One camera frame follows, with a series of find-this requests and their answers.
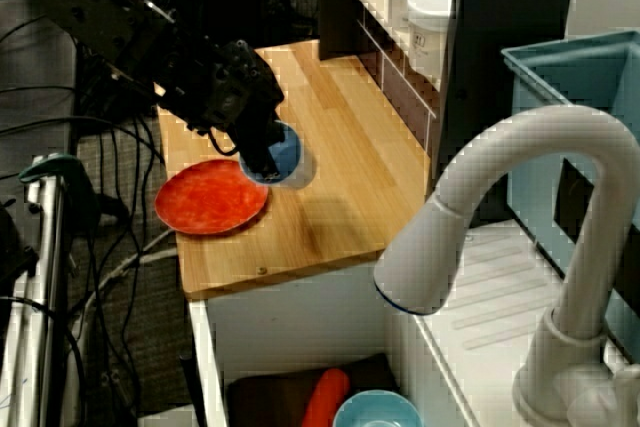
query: blue bowl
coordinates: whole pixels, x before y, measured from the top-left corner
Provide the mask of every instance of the blue bowl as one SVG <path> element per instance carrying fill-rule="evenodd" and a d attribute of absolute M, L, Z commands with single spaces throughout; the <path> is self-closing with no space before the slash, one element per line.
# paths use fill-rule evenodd
<path fill-rule="evenodd" d="M 413 404 L 401 395 L 367 390 L 342 404 L 333 427 L 424 427 L 424 424 Z"/>

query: orange carrot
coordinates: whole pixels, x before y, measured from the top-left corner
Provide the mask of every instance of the orange carrot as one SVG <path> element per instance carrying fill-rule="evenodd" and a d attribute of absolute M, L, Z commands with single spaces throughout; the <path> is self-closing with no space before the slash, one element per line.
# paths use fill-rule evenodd
<path fill-rule="evenodd" d="M 349 377 L 340 369 L 329 369 L 316 384 L 302 420 L 302 427 L 331 427 L 333 418 L 349 392 Z"/>

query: wooden countertop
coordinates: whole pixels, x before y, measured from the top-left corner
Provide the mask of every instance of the wooden countertop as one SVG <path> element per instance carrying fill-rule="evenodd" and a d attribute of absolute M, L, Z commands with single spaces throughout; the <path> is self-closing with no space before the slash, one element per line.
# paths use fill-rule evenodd
<path fill-rule="evenodd" d="M 424 203 L 429 158 L 356 57 L 318 60 L 317 41 L 258 50 L 285 93 L 278 107 L 317 162 L 302 190 L 271 188 L 257 220 L 228 235 L 178 233 L 190 300 L 375 259 Z M 220 157 L 160 109 L 168 176 Z M 232 144 L 216 133 L 227 149 Z"/>

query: orange plate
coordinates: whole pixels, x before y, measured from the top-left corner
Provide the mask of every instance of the orange plate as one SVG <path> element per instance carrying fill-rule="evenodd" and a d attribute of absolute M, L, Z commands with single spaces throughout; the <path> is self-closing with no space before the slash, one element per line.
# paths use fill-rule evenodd
<path fill-rule="evenodd" d="M 264 207 L 269 188 L 249 180 L 234 160 L 192 165 L 156 196 L 158 217 L 185 234 L 218 234 L 249 221 Z"/>

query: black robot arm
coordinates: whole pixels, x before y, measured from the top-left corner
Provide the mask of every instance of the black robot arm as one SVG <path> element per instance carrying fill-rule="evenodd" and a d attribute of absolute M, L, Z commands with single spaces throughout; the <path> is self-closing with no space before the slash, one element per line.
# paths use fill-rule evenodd
<path fill-rule="evenodd" d="M 284 95 L 244 41 L 222 47 L 149 1 L 41 0 L 47 16 L 100 55 L 116 77 L 205 135 L 228 133 L 254 173 L 278 175 L 268 146 L 282 141 Z M 150 89 L 155 84 L 160 89 Z"/>

